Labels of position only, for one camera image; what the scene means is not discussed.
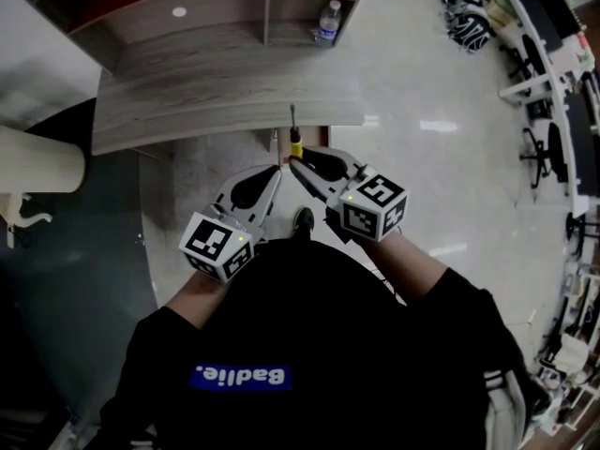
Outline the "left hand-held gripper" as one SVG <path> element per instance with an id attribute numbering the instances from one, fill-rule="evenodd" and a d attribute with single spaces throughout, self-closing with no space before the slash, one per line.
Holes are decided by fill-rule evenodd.
<path id="1" fill-rule="evenodd" d="M 227 283 L 255 256 L 262 241 L 278 237 L 281 169 L 251 167 L 228 178 L 216 198 L 192 215 L 179 243 L 190 265 Z"/>

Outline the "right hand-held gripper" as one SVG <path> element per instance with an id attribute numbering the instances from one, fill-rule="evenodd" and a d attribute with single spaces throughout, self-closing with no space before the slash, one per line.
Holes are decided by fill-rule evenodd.
<path id="1" fill-rule="evenodd" d="M 404 219 L 409 191 L 370 165 L 334 148 L 312 146 L 290 157 L 292 175 L 325 204 L 325 222 L 347 243 L 382 241 Z"/>

